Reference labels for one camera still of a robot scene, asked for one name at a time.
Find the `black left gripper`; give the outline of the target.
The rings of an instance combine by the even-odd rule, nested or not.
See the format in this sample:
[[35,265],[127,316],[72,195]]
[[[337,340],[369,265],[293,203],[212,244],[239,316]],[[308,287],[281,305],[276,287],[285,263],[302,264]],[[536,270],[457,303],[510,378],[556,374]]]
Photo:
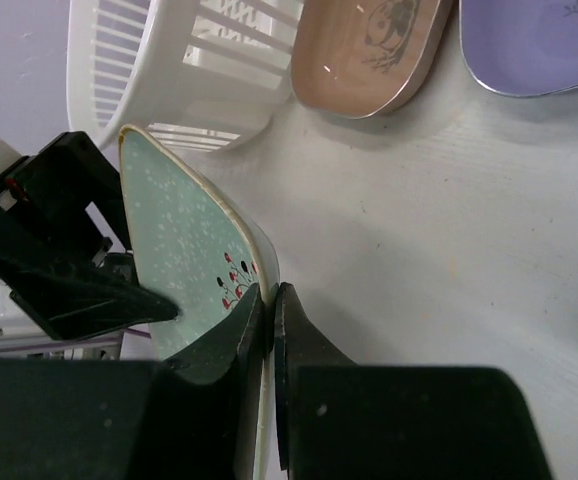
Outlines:
[[172,300],[52,250],[92,260],[110,248],[90,205],[129,250],[120,175],[83,131],[64,132],[0,172],[0,279],[10,298],[54,340],[174,319]]

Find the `teal rectangular divided plate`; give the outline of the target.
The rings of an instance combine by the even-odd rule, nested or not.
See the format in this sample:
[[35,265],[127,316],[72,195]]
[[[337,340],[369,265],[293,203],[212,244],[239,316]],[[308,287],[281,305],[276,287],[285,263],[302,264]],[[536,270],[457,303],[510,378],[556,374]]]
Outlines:
[[138,281],[179,310],[150,328],[158,359],[189,383],[212,383],[223,350],[210,349],[209,333],[247,294],[262,301],[247,383],[253,389],[253,445],[238,460],[245,469],[241,478],[262,479],[270,442],[271,312],[280,283],[273,244],[225,193],[154,135],[125,125],[118,150]]

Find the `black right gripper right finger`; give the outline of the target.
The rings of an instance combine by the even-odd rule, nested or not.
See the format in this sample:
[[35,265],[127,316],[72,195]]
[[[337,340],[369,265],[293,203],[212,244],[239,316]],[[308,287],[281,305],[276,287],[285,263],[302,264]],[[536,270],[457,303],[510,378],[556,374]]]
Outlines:
[[282,284],[274,311],[276,425],[291,479],[548,479],[526,400],[485,366],[362,365]]

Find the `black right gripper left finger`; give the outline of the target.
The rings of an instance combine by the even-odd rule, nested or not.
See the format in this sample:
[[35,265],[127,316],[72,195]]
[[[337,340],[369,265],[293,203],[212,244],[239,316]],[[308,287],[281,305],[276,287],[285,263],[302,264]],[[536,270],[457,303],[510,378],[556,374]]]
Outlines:
[[265,308],[164,361],[0,359],[0,479],[249,479]]

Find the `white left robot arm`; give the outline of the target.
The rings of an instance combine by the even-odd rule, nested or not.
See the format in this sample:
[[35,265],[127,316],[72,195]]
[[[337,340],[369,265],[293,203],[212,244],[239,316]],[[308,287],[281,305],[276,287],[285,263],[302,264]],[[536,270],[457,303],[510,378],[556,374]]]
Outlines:
[[28,156],[0,140],[0,280],[50,338],[81,340],[175,318],[140,286],[120,176],[90,137]]

